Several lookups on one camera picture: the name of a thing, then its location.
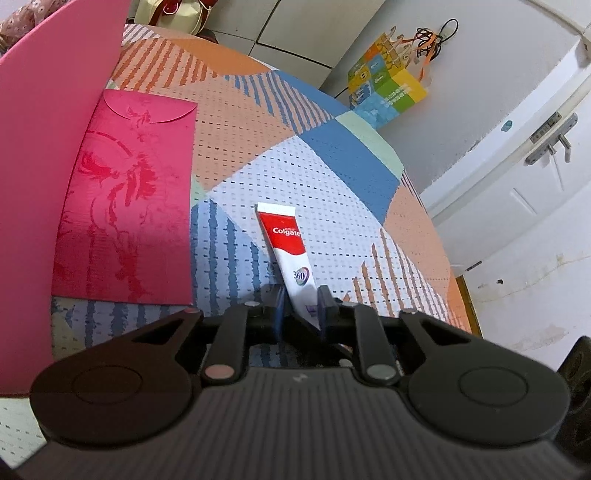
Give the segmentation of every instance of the colgate toothpaste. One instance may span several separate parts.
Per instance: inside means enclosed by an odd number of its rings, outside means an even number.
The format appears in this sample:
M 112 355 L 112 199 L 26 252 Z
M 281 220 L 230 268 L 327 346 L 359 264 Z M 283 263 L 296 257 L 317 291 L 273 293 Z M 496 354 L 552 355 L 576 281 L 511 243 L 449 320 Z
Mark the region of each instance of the colgate toothpaste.
M 316 283 L 297 226 L 296 208 L 257 203 L 256 212 L 279 263 L 293 308 L 302 318 L 318 327 Z

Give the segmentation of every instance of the pink board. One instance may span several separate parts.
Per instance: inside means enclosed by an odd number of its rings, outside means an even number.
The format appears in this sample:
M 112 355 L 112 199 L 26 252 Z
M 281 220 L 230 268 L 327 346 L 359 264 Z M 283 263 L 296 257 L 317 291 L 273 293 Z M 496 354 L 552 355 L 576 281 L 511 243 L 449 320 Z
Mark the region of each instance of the pink board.
M 189 210 L 197 104 L 105 90 L 57 238 L 53 294 L 191 304 Z
M 61 211 L 128 8 L 128 0 L 73 0 L 0 59 L 0 394 L 26 393 L 53 361 Z

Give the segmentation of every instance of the blue fabric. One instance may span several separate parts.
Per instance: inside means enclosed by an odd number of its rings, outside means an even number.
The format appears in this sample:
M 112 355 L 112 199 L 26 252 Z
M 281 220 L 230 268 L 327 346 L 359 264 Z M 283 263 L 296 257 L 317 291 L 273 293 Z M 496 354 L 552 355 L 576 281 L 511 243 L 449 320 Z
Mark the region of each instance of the blue fabric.
M 400 184 L 386 166 L 337 120 L 304 132 L 300 138 L 383 223 Z
M 275 70 L 273 71 L 273 74 L 279 75 L 279 77 L 289 83 L 292 87 L 297 88 L 301 93 L 306 95 L 313 102 L 317 103 L 321 108 L 326 110 L 331 115 L 339 116 L 340 114 L 349 111 L 349 109 L 338 100 L 315 89 L 312 87 L 312 85 L 302 82 L 302 80 L 297 79 L 289 73 Z

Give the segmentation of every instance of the door latch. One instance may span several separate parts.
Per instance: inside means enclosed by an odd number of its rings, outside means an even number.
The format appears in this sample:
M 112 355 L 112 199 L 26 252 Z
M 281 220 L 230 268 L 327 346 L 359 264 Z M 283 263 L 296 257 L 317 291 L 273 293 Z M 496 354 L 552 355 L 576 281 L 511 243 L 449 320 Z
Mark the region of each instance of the door latch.
M 550 152 L 552 155 L 556 154 L 556 149 L 554 146 L 560 142 L 564 147 L 564 161 L 566 163 L 570 163 L 571 152 L 573 146 L 569 142 L 569 139 L 566 138 L 566 134 L 572 130 L 572 128 L 577 124 L 579 121 L 579 117 L 576 113 L 573 113 L 562 125 L 560 125 L 550 137 L 540 144 L 538 148 L 536 148 L 526 159 L 525 163 L 527 165 L 533 165 L 539 159 L 541 159 L 546 152 Z

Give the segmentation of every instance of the red envelope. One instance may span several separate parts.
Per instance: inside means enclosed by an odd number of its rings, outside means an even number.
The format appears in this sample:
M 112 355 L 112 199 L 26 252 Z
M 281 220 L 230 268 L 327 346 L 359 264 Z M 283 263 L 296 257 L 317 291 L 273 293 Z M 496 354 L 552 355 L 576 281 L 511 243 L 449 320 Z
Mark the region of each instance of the red envelope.
M 189 214 L 197 105 L 105 90 L 57 237 L 53 294 L 192 304 Z

